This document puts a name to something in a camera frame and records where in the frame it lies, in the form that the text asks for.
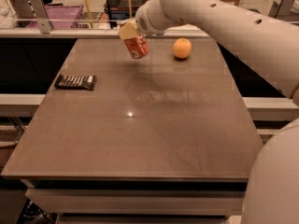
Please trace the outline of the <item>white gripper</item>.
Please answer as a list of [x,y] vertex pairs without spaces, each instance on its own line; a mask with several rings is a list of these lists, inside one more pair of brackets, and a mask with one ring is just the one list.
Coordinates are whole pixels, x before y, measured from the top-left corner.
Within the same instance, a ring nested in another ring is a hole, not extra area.
[[122,40],[137,37],[138,27],[145,35],[162,35],[165,21],[160,0],[149,0],[137,10],[135,20],[126,20],[121,24],[119,36]]

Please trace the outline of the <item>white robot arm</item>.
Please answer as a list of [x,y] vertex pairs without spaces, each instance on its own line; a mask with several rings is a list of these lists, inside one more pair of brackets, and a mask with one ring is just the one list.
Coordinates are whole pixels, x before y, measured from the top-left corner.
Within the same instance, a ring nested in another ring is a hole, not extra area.
[[[125,21],[123,40],[198,27],[294,103],[299,100],[299,28],[220,0],[149,0]],[[241,224],[299,224],[299,123],[259,152],[249,175]]]

